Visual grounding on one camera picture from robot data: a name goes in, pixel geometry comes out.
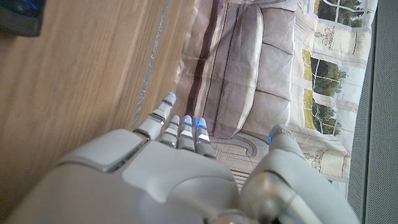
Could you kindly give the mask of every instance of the robotic hand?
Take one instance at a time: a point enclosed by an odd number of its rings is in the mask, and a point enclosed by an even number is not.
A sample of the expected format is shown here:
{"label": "robotic hand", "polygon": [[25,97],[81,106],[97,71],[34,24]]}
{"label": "robotic hand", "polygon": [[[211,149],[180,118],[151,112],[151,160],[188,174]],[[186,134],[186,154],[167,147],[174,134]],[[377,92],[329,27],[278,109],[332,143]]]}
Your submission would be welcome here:
{"label": "robotic hand", "polygon": [[111,131],[62,158],[8,223],[357,223],[347,201],[276,126],[239,194],[203,118],[174,116],[170,93],[133,132]]}

